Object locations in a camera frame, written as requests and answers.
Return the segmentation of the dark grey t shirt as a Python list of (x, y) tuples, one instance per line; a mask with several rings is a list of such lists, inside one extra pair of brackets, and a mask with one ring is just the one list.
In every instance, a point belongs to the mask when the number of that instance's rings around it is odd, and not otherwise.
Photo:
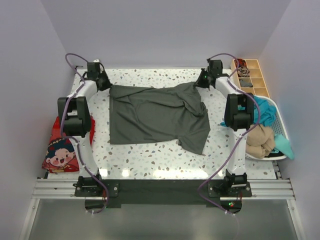
[(152, 88), (113, 85), (109, 91), (109, 136), (113, 145), (177, 140), (203, 153), (210, 133), (207, 108), (193, 82)]

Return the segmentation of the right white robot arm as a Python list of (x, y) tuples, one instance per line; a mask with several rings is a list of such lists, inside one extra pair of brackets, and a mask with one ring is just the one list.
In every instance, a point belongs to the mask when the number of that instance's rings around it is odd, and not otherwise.
[(230, 143), (233, 149), (225, 164), (222, 189), (227, 196), (233, 197), (247, 184), (246, 141), (247, 131), (254, 122), (254, 98), (252, 94), (241, 91), (230, 81), (230, 76), (223, 73), (221, 60), (208, 59), (207, 62), (208, 67), (201, 69), (195, 86), (214, 87), (226, 98), (224, 123), (231, 130)]

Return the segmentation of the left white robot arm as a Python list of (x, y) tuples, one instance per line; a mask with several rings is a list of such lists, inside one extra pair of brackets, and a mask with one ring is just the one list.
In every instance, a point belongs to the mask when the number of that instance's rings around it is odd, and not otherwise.
[(92, 128), (88, 101), (98, 92), (109, 89), (112, 84), (103, 64), (95, 60), (87, 63), (86, 78), (80, 76), (78, 87), (67, 97), (57, 100), (60, 134), (70, 140), (79, 165), (80, 181), (88, 181), (86, 191), (99, 196), (104, 190), (99, 168), (94, 160), (90, 143)]

